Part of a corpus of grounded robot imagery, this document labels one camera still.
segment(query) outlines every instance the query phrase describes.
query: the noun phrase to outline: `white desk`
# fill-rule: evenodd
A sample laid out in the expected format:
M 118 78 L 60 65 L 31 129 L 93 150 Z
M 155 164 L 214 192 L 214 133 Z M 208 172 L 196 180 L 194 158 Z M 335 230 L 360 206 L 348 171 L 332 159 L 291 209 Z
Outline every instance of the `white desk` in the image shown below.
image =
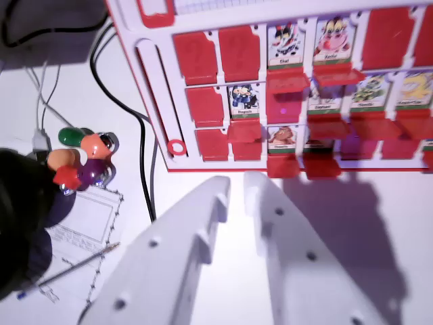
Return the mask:
M 101 55 L 98 70 L 115 96 L 145 113 L 117 40 Z M 55 66 L 47 70 L 45 98 L 51 91 L 55 72 Z M 35 129 L 37 92 L 23 70 L 6 70 L 0 74 L 0 98 L 1 134 L 30 141 Z M 150 224 L 139 179 L 137 121 L 102 93 L 87 62 L 62 67 L 50 104 L 75 126 L 117 134 L 120 148 L 112 159 L 117 175 L 109 187 L 124 194 L 122 214 L 129 217 L 129 222 L 124 229 L 123 244 L 131 242 Z M 57 134 L 62 127 L 47 112 L 45 128 L 54 148 L 60 147 Z M 146 130 L 148 176 L 154 136 L 151 127 L 147 125 Z M 213 175 L 217 174 L 167 173 L 158 152 L 157 215 Z M 243 175 L 223 175 L 231 178 L 229 218 L 219 228 L 214 263 L 203 269 L 192 324 L 272 324 L 266 265 L 257 255 L 254 225 L 243 208 Z M 355 279 L 390 324 L 433 324 L 433 210 L 429 200 L 433 175 L 346 173 L 338 181 L 313 183 L 301 175 L 301 181 L 276 182 L 306 214 L 343 265 L 391 271 L 393 276 L 379 280 Z M 393 305 L 400 306 L 401 311 L 392 311 Z

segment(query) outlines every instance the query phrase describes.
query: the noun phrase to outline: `black cable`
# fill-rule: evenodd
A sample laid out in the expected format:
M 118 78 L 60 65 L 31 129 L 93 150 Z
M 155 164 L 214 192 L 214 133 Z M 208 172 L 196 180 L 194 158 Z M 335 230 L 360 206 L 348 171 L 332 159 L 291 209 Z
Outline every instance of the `black cable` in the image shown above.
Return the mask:
M 156 215 L 156 205 L 155 205 L 155 164 L 156 164 L 156 153 L 158 152 L 158 141 L 154 142 L 154 149 L 152 152 L 152 162 L 150 163 L 150 200 L 154 203 L 154 214 Z
M 1 23 L 1 40 L 6 47 L 17 47 L 21 44 L 24 44 L 25 42 L 28 42 L 29 40 L 48 33 L 86 33 L 86 32 L 92 32 L 94 30 L 100 29 L 106 22 L 108 18 L 108 13 L 106 12 L 104 17 L 95 25 L 88 26 L 88 27 L 78 27 L 78 28 L 44 28 L 40 30 L 36 30 L 34 32 L 31 32 L 30 34 L 27 34 L 24 37 L 21 37 L 17 41 L 10 41 L 8 36 L 8 26 L 7 24 L 10 22 L 12 14 L 14 13 L 15 7 L 19 0 L 11 0 L 9 4 L 6 7 L 5 10 L 5 17 Z
M 114 37 L 117 36 L 117 33 L 114 32 L 113 35 L 111 35 L 110 37 L 108 37 L 108 40 L 104 43 L 104 45 L 101 46 L 101 49 L 99 50 L 99 52 L 97 53 L 97 55 L 95 56 L 95 63 L 97 62 L 97 60 L 99 59 L 99 56 L 101 55 L 102 51 L 107 47 L 108 44 L 110 44 L 110 42 L 112 41 L 112 39 Z
M 154 222 L 156 220 L 154 209 L 152 206 L 152 202 L 150 200 L 149 191 L 147 189 L 146 179 L 145 179 L 145 171 L 144 171 L 144 145 L 145 145 L 145 125 L 143 120 L 141 119 L 140 115 L 135 112 L 134 110 L 130 109 L 128 106 L 123 104 L 120 100 L 118 100 L 116 97 L 114 97 L 106 88 L 106 86 L 102 83 L 96 69 L 96 61 L 95 61 L 95 54 L 97 51 L 97 48 L 102 42 L 102 39 L 104 36 L 108 33 L 108 31 L 113 27 L 113 23 L 109 24 L 103 31 L 102 34 L 99 36 L 99 38 L 96 40 L 95 46 L 92 49 L 91 55 L 90 55 L 90 70 L 92 72 L 93 77 L 95 78 L 96 83 L 99 85 L 101 90 L 107 95 L 108 98 L 110 98 L 114 103 L 116 103 L 120 108 L 122 108 L 125 112 L 131 114 L 134 116 L 137 121 L 140 124 L 141 129 L 141 137 L 140 137 L 140 177 L 141 177 L 141 185 L 143 186 L 144 191 L 144 197 L 146 200 L 147 210 L 149 211 L 150 221 Z
M 48 97 L 48 100 L 47 100 L 47 104 L 49 103 L 49 100 L 51 99 L 51 97 L 53 97 L 54 91 L 55 91 L 55 89 L 57 88 L 57 85 L 58 85 L 58 83 L 59 83 L 60 67 L 61 67 L 61 66 L 62 66 L 62 65 L 59 64 L 59 67 L 58 67 L 58 69 L 57 69 L 57 75 L 55 76 L 54 87 L 53 87 L 53 90 L 51 90 L 51 93 L 49 94 L 49 97 Z M 42 111 L 42 122 L 41 122 L 41 129 L 42 129 L 42 130 L 44 130 L 44 128 L 43 128 L 43 121 L 45 120 L 45 112 L 46 112 L 46 111 L 47 111 L 47 106 L 44 105 L 44 107 L 43 107 L 43 111 Z

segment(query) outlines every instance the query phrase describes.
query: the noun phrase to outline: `cartoon character picture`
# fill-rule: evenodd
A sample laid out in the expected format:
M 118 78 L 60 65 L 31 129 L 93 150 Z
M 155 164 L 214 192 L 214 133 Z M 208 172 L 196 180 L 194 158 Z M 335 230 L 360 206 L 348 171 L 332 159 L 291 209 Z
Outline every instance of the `cartoon character picture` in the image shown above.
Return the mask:
M 269 66 L 285 68 L 302 65 L 305 33 L 294 22 L 268 27 Z
M 309 97 L 318 104 L 329 104 L 339 97 L 338 89 L 331 87 L 323 87 L 321 91 L 316 87 L 311 87 Z
M 290 22 L 285 26 L 276 26 L 275 41 L 272 43 L 277 50 L 275 56 L 278 56 L 278 53 L 286 55 L 288 52 L 292 55 L 296 54 L 295 50 L 299 49 L 296 45 L 297 29 L 298 27 Z
M 424 141 L 422 151 L 433 151 L 433 139 L 427 139 Z
M 231 117 L 258 117 L 258 91 L 256 85 L 235 85 L 229 88 Z
M 295 152 L 296 132 L 295 127 L 269 127 L 268 152 L 270 154 Z
M 340 111 L 342 86 L 318 87 L 313 81 L 309 93 L 308 114 L 325 114 Z
M 422 100 L 425 97 L 432 95 L 430 89 L 432 75 L 427 73 L 412 74 L 405 78 L 401 95 L 404 100 Z
M 339 60 L 350 57 L 355 28 L 348 18 L 336 16 L 317 23 L 314 61 Z
M 268 141 L 270 144 L 294 144 L 293 132 L 290 127 L 280 127 L 277 132 L 272 136 L 272 139 Z
M 397 101 L 398 109 L 429 108 L 433 94 L 433 73 L 409 73 L 403 81 L 400 96 Z
M 381 84 L 384 81 L 385 76 L 372 76 L 368 78 L 365 86 L 358 87 L 357 92 L 354 94 L 354 102 L 366 102 L 373 100 L 374 98 L 380 97 L 385 94 L 385 91 L 381 89 Z
M 233 98 L 233 107 L 238 107 L 239 103 L 242 103 L 244 108 L 256 106 L 257 97 L 253 95 L 251 85 L 234 86 L 231 97 Z
M 332 151 L 334 148 L 334 140 L 323 139 L 315 140 L 310 138 L 310 134 L 306 137 L 304 152 L 328 152 Z

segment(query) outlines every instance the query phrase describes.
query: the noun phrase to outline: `screw hole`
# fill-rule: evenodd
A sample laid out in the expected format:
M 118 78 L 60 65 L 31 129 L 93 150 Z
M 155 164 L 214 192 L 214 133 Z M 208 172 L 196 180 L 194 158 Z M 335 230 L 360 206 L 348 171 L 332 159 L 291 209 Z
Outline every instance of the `screw hole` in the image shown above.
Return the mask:
M 275 209 L 275 213 L 277 213 L 278 215 L 283 215 L 284 214 L 284 210 L 282 208 L 276 208 Z
M 117 310 L 124 309 L 127 306 L 127 302 L 123 299 L 117 299 L 114 303 L 114 308 Z
M 358 317 L 352 317 L 350 320 L 353 325 L 363 325 L 363 322 Z
M 150 248 L 155 248 L 155 247 L 157 247 L 159 245 L 159 242 L 156 240 L 156 239 L 151 239 L 150 241 L 149 241 L 149 247 Z
M 310 261 L 314 262 L 317 260 L 317 255 L 316 255 L 316 253 L 309 251 L 309 252 L 306 252 L 306 258 L 309 259 Z

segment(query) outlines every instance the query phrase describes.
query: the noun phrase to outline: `character card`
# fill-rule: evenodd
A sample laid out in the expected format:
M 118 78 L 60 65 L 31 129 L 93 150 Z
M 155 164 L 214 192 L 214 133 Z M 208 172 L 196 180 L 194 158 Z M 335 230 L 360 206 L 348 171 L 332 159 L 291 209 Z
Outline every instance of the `character card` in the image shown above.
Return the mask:
M 305 32 L 298 24 L 268 27 L 268 67 L 269 69 L 302 66 L 304 61 Z
M 332 139 L 321 139 L 314 140 L 310 138 L 309 130 L 306 130 L 304 152 L 332 152 L 334 149 L 334 140 Z
M 268 153 L 293 153 L 296 149 L 297 126 L 268 127 Z
M 339 113 L 343 97 L 343 86 L 318 87 L 311 81 L 308 114 Z
M 228 87 L 231 118 L 259 117 L 256 84 Z
M 389 89 L 390 83 L 386 80 L 385 74 L 367 76 L 357 85 L 350 110 L 352 112 L 384 110 Z
M 408 73 L 397 100 L 397 110 L 429 108 L 432 102 L 433 72 Z
M 314 64 L 350 62 L 356 28 L 348 17 L 319 20 L 316 27 Z
M 424 141 L 422 151 L 433 151 L 433 139 Z

